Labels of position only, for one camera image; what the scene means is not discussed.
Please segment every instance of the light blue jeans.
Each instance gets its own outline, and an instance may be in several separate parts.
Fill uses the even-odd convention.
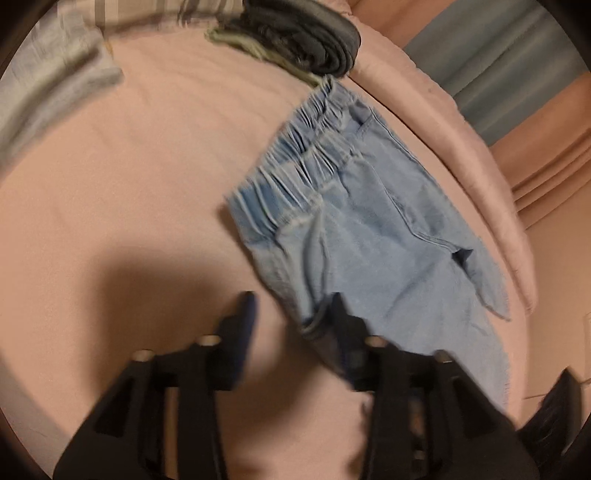
[[[450,351],[503,406],[508,359],[485,313],[508,315],[499,268],[354,93],[326,80],[228,202],[261,277],[336,370],[322,313],[341,292],[372,333],[411,352]]]

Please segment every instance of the dark gray clothing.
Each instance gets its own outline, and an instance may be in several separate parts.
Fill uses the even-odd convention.
[[[361,45],[357,28],[314,0],[249,0],[224,30],[250,35],[301,70],[342,77]]]

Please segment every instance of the pink blanket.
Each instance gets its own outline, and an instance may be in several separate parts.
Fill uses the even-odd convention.
[[[421,141],[402,115],[367,94],[394,109],[386,84],[369,75],[379,39],[373,46],[372,35],[363,34],[353,77],[365,91],[352,80],[345,85],[380,109],[504,273],[512,321],[489,318],[511,364],[507,411],[518,417],[527,321],[503,261],[505,244],[478,214],[478,198],[466,195],[467,186],[462,190],[426,145],[429,138]],[[254,290],[261,313],[246,379],[237,392],[219,396],[231,478],[357,478],[365,397],[350,392],[287,327],[224,208],[224,194],[256,164],[309,87],[208,43],[202,30],[112,45],[123,84],[47,135],[0,188],[0,378],[19,385],[0,388],[8,420],[50,472],[134,350],[187,345],[211,331],[237,292]],[[378,70],[387,54],[375,60]],[[483,175],[480,158],[473,162]],[[499,185],[491,181],[481,195],[502,197]],[[503,212],[511,218],[509,207],[495,214]],[[23,395],[36,408],[24,408]]]

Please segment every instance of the folded clothing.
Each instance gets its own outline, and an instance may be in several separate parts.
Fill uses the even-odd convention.
[[[0,79],[0,174],[49,125],[121,79],[98,29],[77,12],[48,12]]]
[[[268,61],[281,67],[286,72],[291,73],[295,78],[306,82],[311,87],[318,87],[322,82],[322,77],[314,75],[311,72],[296,67],[276,51],[263,47],[257,40],[245,33],[224,30],[223,28],[210,28],[205,34],[206,38],[214,43],[224,43],[234,48],[242,50],[257,60]]]
[[[314,0],[249,0],[224,30],[250,35],[301,70],[344,76],[361,46],[357,28]]]
[[[503,278],[435,179],[372,108],[328,78],[229,198],[262,279],[339,370],[323,309],[341,292],[372,332],[452,352],[498,406],[508,358],[485,307]]]

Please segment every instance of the pillow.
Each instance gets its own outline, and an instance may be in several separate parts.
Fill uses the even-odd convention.
[[[78,10],[87,24],[104,33],[142,25],[187,25],[202,18],[237,17],[243,11],[242,0],[60,0],[58,9]]]

